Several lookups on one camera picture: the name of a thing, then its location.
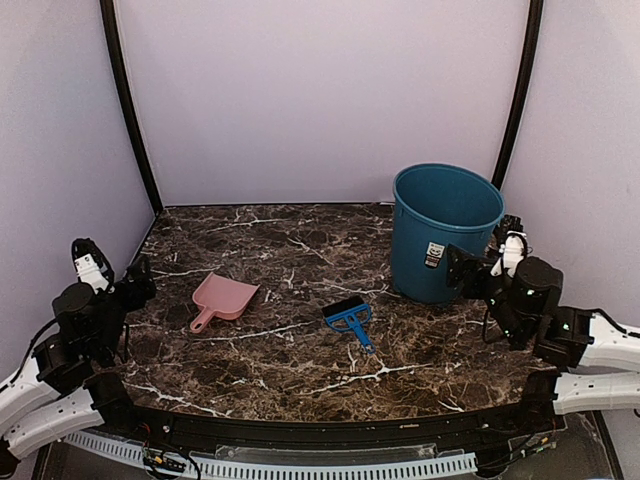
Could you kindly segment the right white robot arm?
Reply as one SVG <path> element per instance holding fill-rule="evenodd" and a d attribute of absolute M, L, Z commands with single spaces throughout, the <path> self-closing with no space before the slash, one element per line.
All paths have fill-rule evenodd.
<path fill-rule="evenodd" d="M 521 434 L 549 416 L 590 410 L 639 409 L 639 331 L 601 308 L 560 305 L 563 274 L 526 247 L 503 244 L 492 257 L 450 245 L 446 282 L 481 300 L 513 350 L 530 350 L 551 365 L 533 373 L 523 402 L 510 413 Z"/>

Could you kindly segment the pink plastic dustpan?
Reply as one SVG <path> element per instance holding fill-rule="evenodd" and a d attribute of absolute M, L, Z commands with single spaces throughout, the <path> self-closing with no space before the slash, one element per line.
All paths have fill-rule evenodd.
<path fill-rule="evenodd" d="M 259 285 L 251 285 L 210 273 L 192 295 L 199 313 L 190 324 L 190 331 L 201 333 L 214 318 L 222 320 L 238 319 Z"/>

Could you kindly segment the blue hand brush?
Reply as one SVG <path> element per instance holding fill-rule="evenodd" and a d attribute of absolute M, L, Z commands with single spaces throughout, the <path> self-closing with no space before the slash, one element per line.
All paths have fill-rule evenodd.
<path fill-rule="evenodd" d="M 353 333 L 364 351 L 373 355 L 376 347 L 364 326 L 372 318 L 372 310 L 360 296 L 354 295 L 321 308 L 325 324 L 337 333 Z"/>

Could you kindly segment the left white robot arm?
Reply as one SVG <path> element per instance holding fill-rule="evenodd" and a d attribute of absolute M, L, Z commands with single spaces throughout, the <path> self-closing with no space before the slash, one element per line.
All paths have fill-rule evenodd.
<path fill-rule="evenodd" d="M 141 427 L 119 375 L 128 360 L 129 313 L 154 298 L 147 256 L 116 281 L 106 261 L 86 253 L 74 260 L 77 282 L 52 302 L 58 332 L 39 330 L 16 371 L 1 384 L 1 475 L 70 433 L 107 425 L 120 436 Z"/>

